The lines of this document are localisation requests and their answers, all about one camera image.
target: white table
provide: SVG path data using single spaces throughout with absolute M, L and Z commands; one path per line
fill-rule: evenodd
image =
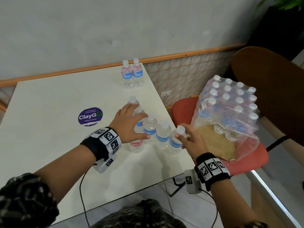
M 34 172 L 60 157 L 92 131 L 108 126 L 130 95 L 143 109 L 154 113 L 159 123 L 175 128 L 147 72 L 145 85 L 123 87 L 121 67 L 73 73 L 19 82 L 0 126 L 0 186 L 10 177 Z M 79 114 L 98 107 L 103 118 L 94 126 L 78 122 Z M 86 210 L 137 192 L 192 169 L 186 150 L 176 155 L 145 145 L 141 153 L 131 153 L 128 144 L 103 174 L 91 168 L 82 183 Z M 59 204 L 56 222 L 83 212 L 78 181 Z

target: pink bottle label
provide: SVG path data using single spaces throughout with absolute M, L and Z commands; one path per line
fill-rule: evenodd
M 139 142 L 130 142 L 131 146 L 140 146 L 142 144 L 142 140 L 140 140 Z

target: red chair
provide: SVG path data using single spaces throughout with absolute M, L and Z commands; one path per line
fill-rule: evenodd
M 184 98 L 174 103 L 172 107 L 172 120 L 175 126 L 180 123 L 191 123 L 198 99 L 198 97 Z M 255 151 L 241 160 L 234 162 L 223 161 L 223 163 L 229 170 L 230 175 L 234 176 L 261 168 L 267 161 L 267 150 L 264 145 L 260 143 Z

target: bottle cap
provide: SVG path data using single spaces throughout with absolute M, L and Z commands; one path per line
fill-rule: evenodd
M 162 126 L 164 129 L 166 129 L 166 128 L 169 127 L 169 122 L 163 122 L 163 123 L 161 123 L 161 126 Z
M 212 83 L 212 86 L 213 86 L 214 88 L 218 88 L 218 87 L 219 87 L 219 83 L 216 82 L 216 81 L 214 81 L 214 82 Z
M 209 98 L 208 103 L 214 105 L 216 103 L 216 100 L 214 98 Z
M 238 103 L 238 104 L 242 104 L 244 102 L 244 99 L 242 99 L 241 97 L 237 97 L 235 99 L 235 101 Z
M 226 92 L 229 92 L 229 91 L 231 90 L 231 86 L 225 86 L 225 87 L 224 87 L 224 90 L 225 90 Z
M 237 90 L 237 94 L 238 94 L 239 96 L 242 96 L 242 95 L 244 94 L 244 91 L 242 91 L 242 90 Z
M 243 107 L 237 105 L 236 107 L 234 107 L 235 111 L 238 111 L 239 113 L 241 113 L 243 111 Z
M 229 94 L 223 94 L 222 98 L 223 98 L 224 100 L 229 100 L 230 95 L 229 95 Z
M 238 82 L 238 83 L 237 83 L 237 87 L 238 87 L 238 88 L 242 88 L 243 86 L 244 86 L 244 83 L 242 83 L 242 82 Z
M 154 119 L 155 119 L 154 114 L 149 114 L 148 117 L 147 117 L 147 121 L 148 121 L 148 122 L 151 122 L 151 121 L 153 121 Z
M 218 75 L 215 75 L 213 78 L 214 78 L 216 81 L 219 81 L 219 80 L 221 79 L 221 77 L 218 76 Z
M 257 97 L 255 95 L 250 95 L 249 96 L 249 100 L 250 101 L 256 101 L 257 100 Z
M 249 87 L 248 92 L 251 93 L 251 94 L 254 94 L 256 92 L 256 88 Z
M 250 108 L 251 110 L 256 110 L 256 109 L 257 109 L 257 105 L 254 104 L 254 103 L 250 103 L 250 104 L 249 104 L 249 108 Z
M 184 126 L 178 126 L 175 130 L 175 133 L 177 134 L 184 134 L 186 131 L 185 127 Z
M 225 81 L 228 85 L 230 85 L 232 83 L 232 80 L 230 78 L 227 78 Z
M 136 113 L 136 114 L 139 114 L 139 113 L 141 113 L 141 112 L 142 112 L 141 106 L 137 107 L 137 108 L 134 110 L 134 113 Z
M 129 98 L 130 103 L 134 104 L 136 101 L 137 101 L 137 99 L 135 96 L 130 96 L 130 98 Z
M 210 90 L 210 94 L 212 96 L 216 96 L 217 95 L 217 91 L 215 89 Z
M 252 119 L 252 120 L 256 120 L 256 119 L 259 118 L 259 116 L 256 113 L 250 113 L 249 118 Z

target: wristband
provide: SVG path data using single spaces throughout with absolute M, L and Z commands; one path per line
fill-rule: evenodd
M 115 130 L 110 127 L 100 128 L 85 138 L 80 145 L 86 146 L 95 156 L 96 161 L 108 160 L 121 147 L 121 140 Z
M 195 171 L 201 180 L 201 183 L 205 183 L 207 191 L 210 191 L 210 187 L 213 183 L 225 179 L 230 179 L 230 172 L 212 153 L 204 153 L 197 159 L 197 166 Z

